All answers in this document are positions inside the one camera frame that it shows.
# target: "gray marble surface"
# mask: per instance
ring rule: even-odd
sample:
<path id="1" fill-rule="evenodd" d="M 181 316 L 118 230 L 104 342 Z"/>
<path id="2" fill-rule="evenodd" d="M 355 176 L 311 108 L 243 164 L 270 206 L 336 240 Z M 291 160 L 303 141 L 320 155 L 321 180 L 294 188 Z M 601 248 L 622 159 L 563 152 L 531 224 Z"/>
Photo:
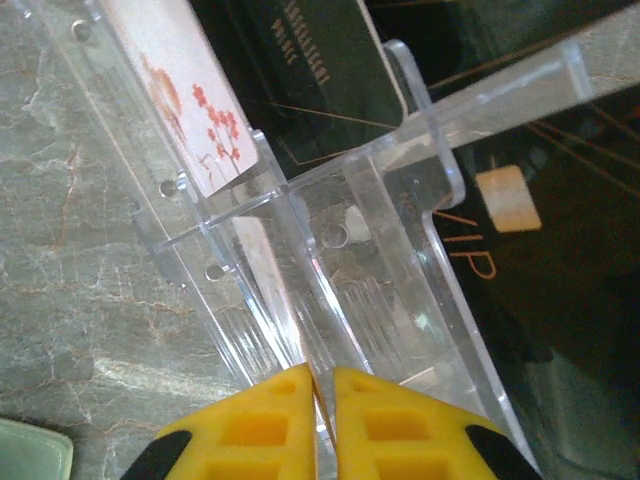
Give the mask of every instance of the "gray marble surface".
<path id="1" fill-rule="evenodd" d="M 637 12 L 588 38 L 596 83 L 637 76 Z M 55 55 L 24 28 L 0 0 L 0 416 L 69 435 L 73 478 L 116 479 L 162 425 L 237 386 L 139 245 Z"/>

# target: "green object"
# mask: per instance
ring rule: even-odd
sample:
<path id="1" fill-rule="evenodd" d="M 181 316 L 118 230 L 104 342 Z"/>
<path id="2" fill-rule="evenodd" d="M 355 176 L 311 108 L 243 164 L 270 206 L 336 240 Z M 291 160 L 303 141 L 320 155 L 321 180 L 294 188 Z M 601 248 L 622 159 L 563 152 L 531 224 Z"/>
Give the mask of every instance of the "green object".
<path id="1" fill-rule="evenodd" d="M 68 480 L 72 458 L 69 437 L 0 419 L 0 480 Z"/>

